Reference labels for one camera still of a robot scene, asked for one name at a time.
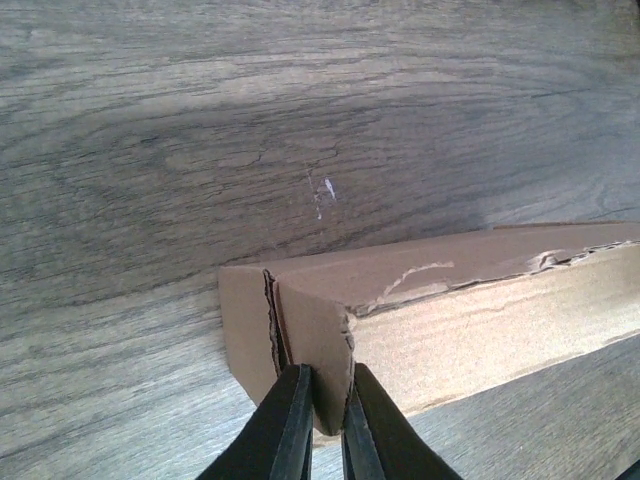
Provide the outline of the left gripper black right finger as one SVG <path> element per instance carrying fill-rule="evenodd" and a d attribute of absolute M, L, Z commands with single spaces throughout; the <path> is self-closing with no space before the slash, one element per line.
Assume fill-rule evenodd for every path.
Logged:
<path fill-rule="evenodd" d="M 424 443 L 363 363 L 355 365 L 341 443 L 346 479 L 461 479 Z"/>

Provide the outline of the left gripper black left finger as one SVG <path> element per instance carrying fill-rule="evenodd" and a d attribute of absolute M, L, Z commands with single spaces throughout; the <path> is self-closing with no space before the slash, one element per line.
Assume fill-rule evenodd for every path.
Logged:
<path fill-rule="evenodd" d="M 198 477 L 309 479 L 312 433 L 312 370 L 289 365 L 234 441 Z"/>

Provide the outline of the brown cardboard box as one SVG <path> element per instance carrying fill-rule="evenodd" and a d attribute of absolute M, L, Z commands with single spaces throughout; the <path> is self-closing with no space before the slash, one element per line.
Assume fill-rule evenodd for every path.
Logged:
<path fill-rule="evenodd" d="M 325 439 L 357 363 L 413 415 L 636 335 L 639 227 L 501 226 L 227 266 L 218 292 L 233 376 L 260 402 L 286 365 L 311 366 Z"/>

